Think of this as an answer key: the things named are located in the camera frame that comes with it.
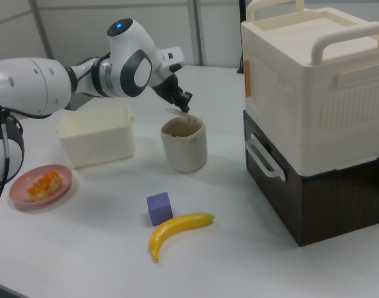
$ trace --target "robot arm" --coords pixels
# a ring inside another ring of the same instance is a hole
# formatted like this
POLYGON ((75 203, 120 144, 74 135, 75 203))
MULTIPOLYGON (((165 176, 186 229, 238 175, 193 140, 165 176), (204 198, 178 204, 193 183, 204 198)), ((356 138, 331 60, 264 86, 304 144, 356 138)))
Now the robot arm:
POLYGON ((111 52, 78 66, 44 58, 0 60, 0 105, 47 115, 66 107, 73 93, 136 97, 150 86, 188 112, 192 94, 183 93, 174 74, 185 65, 179 47, 160 50, 133 19, 113 23, 107 36, 111 52))

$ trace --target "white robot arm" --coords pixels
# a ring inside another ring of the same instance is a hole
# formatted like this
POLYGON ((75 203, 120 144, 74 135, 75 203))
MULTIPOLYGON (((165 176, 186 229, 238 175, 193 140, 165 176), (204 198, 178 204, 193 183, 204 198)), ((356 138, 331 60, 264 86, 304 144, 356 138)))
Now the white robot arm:
POLYGON ((0 115, 4 114, 7 127, 3 134, 0 125, 0 185, 7 143, 11 162, 5 182, 18 173, 24 159, 24 142, 17 140, 17 129, 22 135, 22 127, 8 110, 42 117, 65 108, 74 93, 136 97, 150 86, 164 100, 188 112, 192 94, 183 92, 174 74, 185 65, 180 48, 160 50, 133 19, 113 23, 107 36, 111 52, 78 66, 64 67, 44 58, 0 60, 0 115))

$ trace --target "white cup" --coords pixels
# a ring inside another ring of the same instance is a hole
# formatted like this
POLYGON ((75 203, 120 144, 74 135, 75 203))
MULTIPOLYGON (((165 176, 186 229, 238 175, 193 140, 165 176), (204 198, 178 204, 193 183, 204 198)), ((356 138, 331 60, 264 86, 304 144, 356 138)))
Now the white cup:
POLYGON ((208 158, 206 126, 201 119, 176 110, 180 115, 161 129, 162 143, 168 164, 178 172, 200 169, 208 158))

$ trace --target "orange tag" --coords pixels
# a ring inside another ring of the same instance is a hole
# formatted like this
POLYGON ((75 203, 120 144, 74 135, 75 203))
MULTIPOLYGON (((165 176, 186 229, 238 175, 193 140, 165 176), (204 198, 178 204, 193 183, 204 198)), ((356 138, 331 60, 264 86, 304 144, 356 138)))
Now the orange tag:
POLYGON ((244 75, 245 75, 245 97, 252 95, 250 90, 250 64, 249 60, 244 61, 244 75))

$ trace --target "white wall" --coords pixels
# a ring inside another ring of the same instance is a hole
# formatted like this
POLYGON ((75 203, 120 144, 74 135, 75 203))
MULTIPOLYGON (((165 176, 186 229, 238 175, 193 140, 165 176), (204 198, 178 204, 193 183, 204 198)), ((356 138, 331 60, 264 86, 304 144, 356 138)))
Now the white wall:
MULTIPOLYGON (((339 0, 335 3, 331 1, 323 3, 322 0, 313 1, 321 3, 308 4, 308 2, 305 0, 305 8, 333 7, 361 19, 379 21, 379 2, 353 3, 354 1, 339 0)), ((256 12, 256 16, 261 18, 290 11, 294 11, 294 4, 279 4, 261 9, 260 12, 256 12)), ((200 0, 200 12, 204 65, 239 67, 241 49, 238 1, 200 0)))
POLYGON ((194 64, 186 0, 38 0, 37 3, 53 54, 64 65, 75 65, 86 57, 109 52, 107 29, 124 18, 138 21, 157 47, 181 47, 187 64, 194 64))
POLYGON ((26 0, 0 0, 0 59, 46 57, 34 15, 26 0))

